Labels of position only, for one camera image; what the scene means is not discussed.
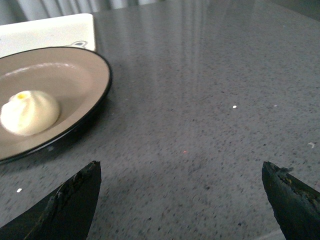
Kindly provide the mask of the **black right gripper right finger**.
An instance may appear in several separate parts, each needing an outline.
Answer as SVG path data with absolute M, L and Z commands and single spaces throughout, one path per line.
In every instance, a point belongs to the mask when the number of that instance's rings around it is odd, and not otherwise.
M 320 238 L 320 193 L 290 174 L 291 168 L 265 161 L 261 178 L 274 217 L 287 240 Z

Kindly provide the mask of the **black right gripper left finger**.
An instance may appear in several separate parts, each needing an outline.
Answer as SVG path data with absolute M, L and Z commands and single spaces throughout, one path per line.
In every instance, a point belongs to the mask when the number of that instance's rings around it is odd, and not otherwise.
M 0 229 L 2 240 L 85 240 L 96 211 L 101 164 L 92 161 Z

